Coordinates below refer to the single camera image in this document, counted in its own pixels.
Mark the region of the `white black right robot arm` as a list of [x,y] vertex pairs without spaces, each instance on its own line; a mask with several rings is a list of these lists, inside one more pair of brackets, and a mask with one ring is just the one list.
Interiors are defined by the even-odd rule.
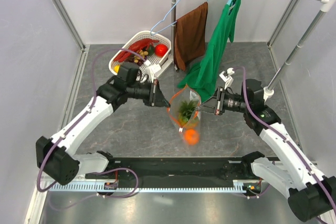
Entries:
[[241,174],[248,179],[261,177],[287,200],[291,211],[302,222],[335,211],[335,177],[327,177],[310,161],[294,140],[276,112],[265,104],[264,90],[255,79],[242,82],[241,93],[219,87],[200,105],[202,112],[221,115],[240,112],[245,123],[276,154],[283,168],[264,154],[253,152],[242,157]]

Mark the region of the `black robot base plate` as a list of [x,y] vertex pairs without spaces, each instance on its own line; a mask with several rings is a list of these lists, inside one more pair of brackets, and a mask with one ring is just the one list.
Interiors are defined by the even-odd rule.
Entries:
[[241,157],[118,157],[110,160],[106,171],[129,168],[138,178],[169,176],[196,178],[256,179]]

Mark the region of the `orange plastic pineapple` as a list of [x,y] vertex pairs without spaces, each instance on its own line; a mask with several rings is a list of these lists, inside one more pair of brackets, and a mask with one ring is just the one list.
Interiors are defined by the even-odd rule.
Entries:
[[179,124],[186,128],[195,128],[199,123],[198,112],[196,110],[198,102],[193,101],[182,101],[179,104],[178,109],[178,122]]

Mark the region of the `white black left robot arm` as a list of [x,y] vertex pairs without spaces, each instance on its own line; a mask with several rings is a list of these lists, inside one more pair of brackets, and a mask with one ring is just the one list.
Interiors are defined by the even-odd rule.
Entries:
[[128,99],[142,100],[151,107],[170,107],[157,80],[160,65],[147,65],[145,81],[137,80],[139,71],[138,65],[123,63],[117,75],[97,89],[87,106],[69,124],[52,137],[42,136],[36,141],[40,173],[46,173],[60,185],[70,183],[78,175],[98,173],[103,178],[114,175],[115,165],[110,162],[109,153],[77,155],[76,151],[87,136]]

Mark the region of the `orange plastic orange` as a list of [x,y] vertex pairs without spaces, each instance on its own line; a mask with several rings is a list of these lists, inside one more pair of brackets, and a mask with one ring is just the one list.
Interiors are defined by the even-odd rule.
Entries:
[[185,142],[190,145],[196,145],[199,142],[200,134],[195,129],[188,129],[183,134]]

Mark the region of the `clear zip top bag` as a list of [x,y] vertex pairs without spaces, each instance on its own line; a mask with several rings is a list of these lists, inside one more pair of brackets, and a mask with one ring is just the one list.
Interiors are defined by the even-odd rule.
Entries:
[[177,132],[187,146],[200,141],[201,131],[200,95],[188,85],[172,96],[167,113]]

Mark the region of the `tan plastic longan bunch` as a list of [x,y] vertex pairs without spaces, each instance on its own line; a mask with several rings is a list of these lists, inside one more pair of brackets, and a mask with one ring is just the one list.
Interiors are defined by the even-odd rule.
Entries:
[[148,56],[148,51],[146,50],[139,50],[136,55],[134,56],[134,58],[136,60],[142,60],[142,61],[145,61],[147,59],[147,56]]

